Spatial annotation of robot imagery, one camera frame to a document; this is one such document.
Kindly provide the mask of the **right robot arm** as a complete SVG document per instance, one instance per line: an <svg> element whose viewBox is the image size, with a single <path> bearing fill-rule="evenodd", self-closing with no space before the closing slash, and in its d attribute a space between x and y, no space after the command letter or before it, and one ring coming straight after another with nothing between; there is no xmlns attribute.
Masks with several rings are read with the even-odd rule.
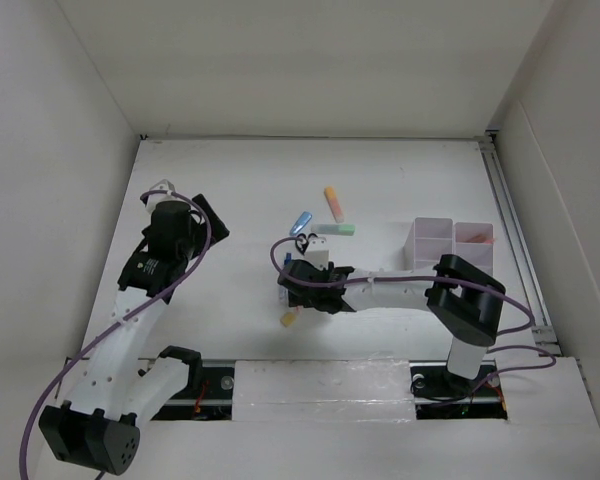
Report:
<svg viewBox="0 0 600 480"><path fill-rule="evenodd" d="M453 254L415 271L366 271L304 259L285 265L277 283L294 306L328 314L373 309L432 313L452 335L442 381L453 393L474 387L487 350L496 342L506 288Z"/></svg>

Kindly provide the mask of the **green highlighter marker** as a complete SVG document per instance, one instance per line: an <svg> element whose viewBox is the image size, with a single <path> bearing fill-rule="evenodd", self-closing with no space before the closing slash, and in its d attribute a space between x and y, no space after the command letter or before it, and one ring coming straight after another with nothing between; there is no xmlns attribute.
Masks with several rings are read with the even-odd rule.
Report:
<svg viewBox="0 0 600 480"><path fill-rule="evenodd" d="M316 235L353 236L355 226L351 224L312 224L311 232Z"/></svg>

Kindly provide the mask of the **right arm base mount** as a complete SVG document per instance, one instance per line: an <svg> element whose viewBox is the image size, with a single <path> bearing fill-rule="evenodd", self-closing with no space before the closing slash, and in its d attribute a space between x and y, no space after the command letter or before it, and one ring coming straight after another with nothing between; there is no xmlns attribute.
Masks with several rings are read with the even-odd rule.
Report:
<svg viewBox="0 0 600 480"><path fill-rule="evenodd" d="M417 420L476 420L508 418L499 377L481 381L496 371L483 364L474 380L451 374L444 363L416 363L410 367L410 393Z"/></svg>

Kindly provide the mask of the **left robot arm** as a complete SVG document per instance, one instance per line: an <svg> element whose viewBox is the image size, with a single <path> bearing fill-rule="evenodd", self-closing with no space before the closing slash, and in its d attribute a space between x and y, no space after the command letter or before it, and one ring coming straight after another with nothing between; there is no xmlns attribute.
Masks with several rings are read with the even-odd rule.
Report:
<svg viewBox="0 0 600 480"><path fill-rule="evenodd" d="M175 289L229 235L202 194L188 199L157 186L141 200L150 223L120 273L110 324L68 363L87 362L62 403L38 420L57 460L115 476L129 469L142 428L167 401L204 387L195 350L169 345L146 372L138 360Z"/></svg>

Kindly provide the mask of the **red translucent pen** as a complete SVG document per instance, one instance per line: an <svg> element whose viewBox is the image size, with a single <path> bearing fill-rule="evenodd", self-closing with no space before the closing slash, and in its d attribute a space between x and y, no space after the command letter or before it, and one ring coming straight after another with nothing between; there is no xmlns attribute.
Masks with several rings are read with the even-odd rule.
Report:
<svg viewBox="0 0 600 480"><path fill-rule="evenodd" d="M488 235L486 233L479 233L464 240L464 243L492 245L495 242L495 240L496 238L492 235Z"/></svg>

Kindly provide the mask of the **orange highlighter marker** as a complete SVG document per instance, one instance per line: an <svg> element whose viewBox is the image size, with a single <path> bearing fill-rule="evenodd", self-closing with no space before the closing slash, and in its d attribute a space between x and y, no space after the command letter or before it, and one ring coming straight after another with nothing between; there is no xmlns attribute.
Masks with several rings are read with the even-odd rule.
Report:
<svg viewBox="0 0 600 480"><path fill-rule="evenodd" d="M344 213L339 203L336 191L332 186L324 189L324 196L336 223L344 222Z"/></svg>

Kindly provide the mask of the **clear blue spray bottle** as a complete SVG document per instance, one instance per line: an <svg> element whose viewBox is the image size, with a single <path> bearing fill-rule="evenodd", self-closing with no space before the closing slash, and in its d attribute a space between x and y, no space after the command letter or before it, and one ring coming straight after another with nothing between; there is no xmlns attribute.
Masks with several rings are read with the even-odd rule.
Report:
<svg viewBox="0 0 600 480"><path fill-rule="evenodd" d="M283 265L286 266L291 260L292 260L292 253L291 252L287 252L285 254L285 257L284 257ZM287 305L288 304L288 291L287 291L287 289L284 286L279 285L278 286L278 294L279 294L279 300L280 300L280 302L283 305Z"/></svg>

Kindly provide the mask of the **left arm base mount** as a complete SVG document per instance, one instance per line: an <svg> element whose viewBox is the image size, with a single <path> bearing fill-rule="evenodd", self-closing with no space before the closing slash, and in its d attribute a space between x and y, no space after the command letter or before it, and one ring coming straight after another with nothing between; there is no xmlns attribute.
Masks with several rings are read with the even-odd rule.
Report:
<svg viewBox="0 0 600 480"><path fill-rule="evenodd" d="M168 346L159 358L172 358L189 367L187 385L153 416L154 421L225 421L232 418L235 362L203 360L199 352Z"/></svg>

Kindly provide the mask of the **blue translucent correction tape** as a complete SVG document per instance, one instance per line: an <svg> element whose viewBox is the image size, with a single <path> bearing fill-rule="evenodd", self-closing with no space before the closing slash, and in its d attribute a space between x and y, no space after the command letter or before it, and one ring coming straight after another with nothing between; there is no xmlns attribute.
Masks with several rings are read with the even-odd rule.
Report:
<svg viewBox="0 0 600 480"><path fill-rule="evenodd" d="M299 235L302 230L310 223L310 221L312 220L312 214L308 211L304 211L302 212L299 217L296 219L296 221L294 222L294 224L292 225L292 227L289 230L289 235L290 236L297 236Z"/></svg>

